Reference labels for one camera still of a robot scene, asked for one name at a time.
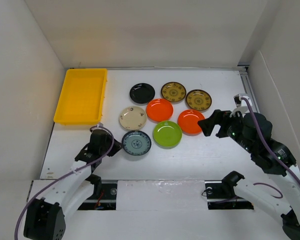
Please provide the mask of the blue white patterned plate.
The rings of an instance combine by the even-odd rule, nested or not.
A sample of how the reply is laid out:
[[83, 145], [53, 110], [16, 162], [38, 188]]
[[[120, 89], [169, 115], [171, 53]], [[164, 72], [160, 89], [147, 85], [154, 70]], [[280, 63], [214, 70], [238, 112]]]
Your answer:
[[121, 140], [123, 150], [132, 156], [147, 154], [151, 147], [151, 138], [143, 131], [133, 130], [127, 132]]

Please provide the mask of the cream floral plate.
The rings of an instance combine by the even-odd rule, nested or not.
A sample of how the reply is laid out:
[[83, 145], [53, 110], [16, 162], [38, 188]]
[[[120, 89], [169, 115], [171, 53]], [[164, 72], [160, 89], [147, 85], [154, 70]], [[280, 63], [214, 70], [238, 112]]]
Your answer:
[[119, 114], [120, 125], [128, 131], [136, 131], [143, 128], [147, 122], [146, 111], [139, 106], [124, 108]]

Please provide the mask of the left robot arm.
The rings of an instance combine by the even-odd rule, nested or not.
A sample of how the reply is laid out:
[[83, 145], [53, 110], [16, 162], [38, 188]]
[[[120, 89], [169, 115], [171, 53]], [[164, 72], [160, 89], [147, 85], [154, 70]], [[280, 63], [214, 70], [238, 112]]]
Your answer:
[[90, 129], [90, 140], [80, 150], [68, 173], [49, 183], [28, 200], [21, 212], [23, 236], [30, 240], [61, 240], [67, 221], [88, 198], [102, 194], [102, 179], [95, 169], [103, 158], [112, 157], [122, 144], [105, 127]]

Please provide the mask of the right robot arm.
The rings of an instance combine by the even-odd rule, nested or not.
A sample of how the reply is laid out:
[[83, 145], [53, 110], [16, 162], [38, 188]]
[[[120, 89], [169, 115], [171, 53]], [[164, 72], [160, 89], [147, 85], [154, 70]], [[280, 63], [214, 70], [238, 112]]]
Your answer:
[[219, 125], [216, 137], [230, 137], [247, 151], [251, 160], [277, 185], [286, 202], [275, 199], [236, 171], [221, 180], [222, 193], [254, 204], [275, 219], [291, 240], [300, 240], [300, 172], [291, 151], [272, 139], [272, 123], [260, 113], [242, 115], [238, 111], [232, 115], [230, 111], [217, 109], [197, 124], [206, 137]]

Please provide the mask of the yellow plastic bin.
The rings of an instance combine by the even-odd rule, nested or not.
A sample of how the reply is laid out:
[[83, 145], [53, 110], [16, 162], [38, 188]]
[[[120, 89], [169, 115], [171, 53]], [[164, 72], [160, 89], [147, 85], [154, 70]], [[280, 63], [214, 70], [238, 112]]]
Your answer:
[[107, 84], [105, 68], [68, 69], [53, 121], [61, 125], [93, 125], [101, 121]]

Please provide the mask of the orange plate right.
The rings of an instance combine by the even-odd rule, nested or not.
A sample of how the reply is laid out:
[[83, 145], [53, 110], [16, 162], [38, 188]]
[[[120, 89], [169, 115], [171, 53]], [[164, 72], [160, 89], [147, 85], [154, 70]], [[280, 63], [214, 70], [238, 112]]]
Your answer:
[[188, 135], [198, 135], [202, 132], [198, 121], [204, 120], [205, 116], [194, 109], [187, 109], [182, 111], [177, 119], [177, 124], [181, 130]]

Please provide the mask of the orange plate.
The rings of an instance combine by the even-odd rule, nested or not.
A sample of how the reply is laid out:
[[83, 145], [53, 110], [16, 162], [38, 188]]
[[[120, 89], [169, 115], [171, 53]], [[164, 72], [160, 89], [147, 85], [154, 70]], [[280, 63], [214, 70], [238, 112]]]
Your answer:
[[194, 109], [187, 109], [182, 111], [177, 119], [177, 124], [181, 130], [188, 135], [198, 135], [202, 132], [198, 121], [204, 120], [205, 116]]
[[172, 117], [173, 113], [173, 105], [163, 98], [153, 99], [146, 106], [147, 116], [155, 122], [167, 121]]

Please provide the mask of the yellow patterned plate right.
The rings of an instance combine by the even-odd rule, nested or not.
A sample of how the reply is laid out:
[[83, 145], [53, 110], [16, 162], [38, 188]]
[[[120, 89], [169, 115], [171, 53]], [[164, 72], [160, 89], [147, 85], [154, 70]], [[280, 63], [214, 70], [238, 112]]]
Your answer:
[[187, 93], [186, 104], [193, 110], [203, 112], [208, 110], [212, 105], [212, 97], [202, 89], [194, 89]]

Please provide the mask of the yellow patterned plate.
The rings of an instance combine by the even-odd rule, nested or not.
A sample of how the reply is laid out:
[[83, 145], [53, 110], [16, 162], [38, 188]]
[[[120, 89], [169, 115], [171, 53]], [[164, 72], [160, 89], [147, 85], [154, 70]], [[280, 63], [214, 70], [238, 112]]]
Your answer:
[[212, 97], [202, 89], [194, 89], [187, 93], [186, 104], [193, 110], [203, 112], [208, 110], [212, 105]]
[[171, 103], [178, 103], [182, 101], [186, 95], [186, 88], [179, 82], [167, 82], [165, 83], [161, 90], [161, 96]]

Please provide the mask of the green plate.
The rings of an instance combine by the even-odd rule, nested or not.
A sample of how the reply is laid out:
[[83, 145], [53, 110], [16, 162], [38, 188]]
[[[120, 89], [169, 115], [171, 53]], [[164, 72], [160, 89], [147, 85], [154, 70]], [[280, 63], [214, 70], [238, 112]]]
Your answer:
[[183, 136], [180, 126], [173, 121], [161, 121], [153, 129], [154, 141], [163, 148], [176, 147]]

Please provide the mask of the orange plate left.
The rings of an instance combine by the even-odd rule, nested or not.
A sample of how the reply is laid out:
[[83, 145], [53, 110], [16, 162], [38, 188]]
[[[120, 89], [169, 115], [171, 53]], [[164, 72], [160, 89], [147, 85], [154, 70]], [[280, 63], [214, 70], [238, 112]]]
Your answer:
[[163, 98], [153, 99], [146, 106], [147, 116], [155, 122], [167, 121], [172, 117], [173, 113], [173, 105]]

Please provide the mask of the yellow patterned plate left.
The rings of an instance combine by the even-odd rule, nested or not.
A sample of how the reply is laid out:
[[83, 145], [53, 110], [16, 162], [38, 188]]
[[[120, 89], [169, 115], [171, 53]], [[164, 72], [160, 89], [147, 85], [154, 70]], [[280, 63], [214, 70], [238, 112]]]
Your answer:
[[186, 88], [179, 82], [167, 82], [165, 83], [161, 90], [161, 96], [171, 103], [178, 103], [182, 101], [186, 95]]

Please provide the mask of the black plate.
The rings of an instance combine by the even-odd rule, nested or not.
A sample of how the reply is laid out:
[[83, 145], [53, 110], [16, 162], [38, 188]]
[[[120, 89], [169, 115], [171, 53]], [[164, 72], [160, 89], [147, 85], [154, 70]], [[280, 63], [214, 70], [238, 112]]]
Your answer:
[[155, 89], [148, 83], [135, 84], [129, 91], [131, 100], [137, 104], [147, 104], [155, 97]]

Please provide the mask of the aluminium rail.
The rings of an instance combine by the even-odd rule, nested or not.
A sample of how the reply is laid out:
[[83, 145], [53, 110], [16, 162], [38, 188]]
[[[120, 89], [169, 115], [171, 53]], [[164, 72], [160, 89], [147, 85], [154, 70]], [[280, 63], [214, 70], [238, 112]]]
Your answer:
[[249, 78], [249, 74], [248, 74], [248, 65], [238, 65], [238, 71], [239, 71], [239, 75], [244, 87], [244, 90], [246, 92], [246, 94], [250, 97], [251, 102], [252, 102], [252, 109], [254, 112], [259, 113], [259, 106], [258, 103], [256, 101], [254, 92], [253, 92], [253, 88], [250, 82], [250, 78]]

